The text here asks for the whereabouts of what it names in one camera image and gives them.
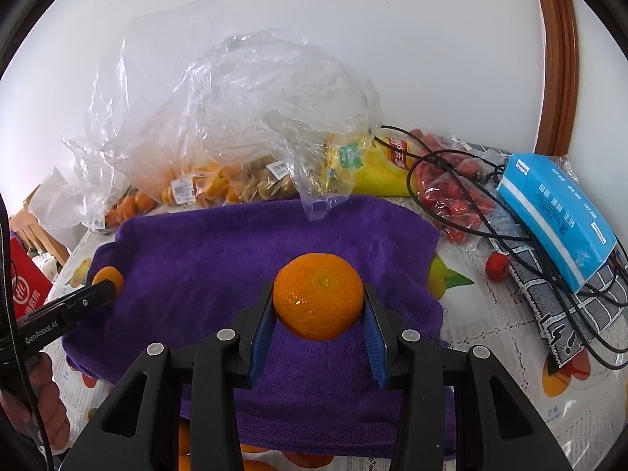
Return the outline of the left human hand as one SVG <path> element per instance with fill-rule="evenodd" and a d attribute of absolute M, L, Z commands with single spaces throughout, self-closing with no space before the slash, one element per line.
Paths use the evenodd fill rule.
<path fill-rule="evenodd" d="M 38 390 L 37 406 L 51 449 L 65 450 L 69 440 L 70 423 L 66 407 L 60 399 L 60 389 L 52 379 L 52 361 L 48 354 L 39 354 L 36 365 L 31 369 L 30 381 L 32 387 Z M 1 391 L 1 405 L 15 429 L 29 437 L 30 433 L 26 426 L 30 420 L 28 408 L 5 391 Z"/>

